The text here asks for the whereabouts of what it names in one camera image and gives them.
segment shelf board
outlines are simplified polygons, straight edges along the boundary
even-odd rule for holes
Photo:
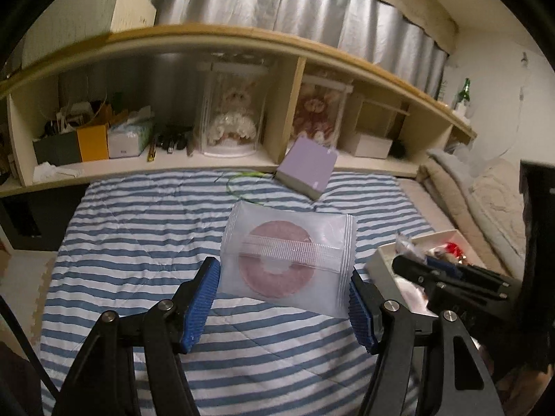
[[[261,172],[272,172],[277,167],[264,150],[259,150],[253,155],[237,158],[205,156],[199,152],[195,152],[192,156],[188,157],[185,150],[175,151],[173,154],[169,155],[161,149],[157,149],[154,161],[146,161],[147,156],[148,149],[145,149],[140,156],[134,158],[103,159],[102,161],[68,164],[65,165],[64,168],[81,170],[82,174],[76,178],[60,176],[60,178],[56,180],[34,183],[30,186],[19,185],[18,187],[7,188],[0,186],[0,197],[90,183],[93,180],[138,172],[195,168],[245,168]]]
[[[22,186],[19,180],[16,180],[14,177],[10,176],[10,178],[8,178],[3,184],[0,185],[0,196],[17,193],[17,191],[21,188]]]
[[[418,164],[407,159],[361,158],[352,156],[346,152],[339,152],[338,160],[335,162],[335,170],[353,172],[382,172],[397,177],[414,178],[418,171]]]
[[[82,174],[77,178],[61,177],[57,180],[34,183],[30,186],[21,186],[17,180],[9,178],[6,183],[0,186],[0,197],[90,183],[93,180],[139,172],[194,168],[237,168],[273,172],[277,168],[277,164],[271,161],[264,150],[259,150],[255,154],[249,156],[221,158],[205,156],[198,152],[188,157],[185,151],[176,151],[169,155],[165,151],[158,149],[156,152],[156,159],[153,162],[146,161],[147,155],[148,149],[135,158],[104,159],[102,161],[68,164],[64,167],[82,170]],[[335,163],[335,170],[381,172],[399,177],[412,178],[416,176],[418,166],[406,159],[395,159],[391,157],[387,159],[359,158],[345,152],[339,152],[338,160]]]
[[[411,102],[448,120],[468,140],[476,137],[476,132],[444,104],[376,64],[305,38],[260,28],[229,25],[157,25],[93,37],[58,50],[1,82],[0,98],[34,80],[102,59],[122,54],[179,52],[199,47],[239,47],[305,57],[311,62],[332,67],[356,79],[396,91]]]

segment red object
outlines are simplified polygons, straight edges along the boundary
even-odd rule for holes
[[[252,236],[264,236],[285,241],[312,242],[309,233],[285,220],[273,220],[257,226],[251,231]],[[291,264],[279,274],[264,267],[264,259],[259,256],[239,255],[239,272],[245,283],[255,292],[265,297],[287,297],[295,294],[310,281],[314,268]]]
[[[459,247],[454,242],[447,242],[445,244],[445,251],[459,259],[464,256],[464,252],[461,250],[461,247]]]

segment tissue box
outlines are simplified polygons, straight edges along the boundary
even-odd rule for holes
[[[139,156],[152,137],[154,121],[116,126],[108,130],[108,154],[110,158]]]
[[[25,35],[22,66],[101,34],[154,26],[150,0],[54,0]]]

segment green bottle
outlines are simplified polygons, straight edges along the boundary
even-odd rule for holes
[[[464,86],[462,86],[461,91],[457,94],[457,102],[454,107],[454,113],[456,115],[464,117],[466,110],[470,105],[470,78],[464,79]]]

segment blue and white striped comforter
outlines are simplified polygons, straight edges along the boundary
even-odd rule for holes
[[[90,185],[60,247],[43,316],[41,360],[58,387],[103,311],[142,312],[193,278],[207,255],[219,256],[237,201],[226,192],[235,173],[172,171]],[[232,187],[278,209],[356,216],[363,278],[364,263],[397,231],[431,231],[390,176],[335,172],[316,203],[266,179],[242,177]],[[142,349],[134,357],[142,413],[155,414]],[[211,415],[355,413],[374,362],[349,321],[226,294],[182,356],[199,411]],[[412,387],[407,403],[415,400]],[[43,403],[50,414],[44,387]]]

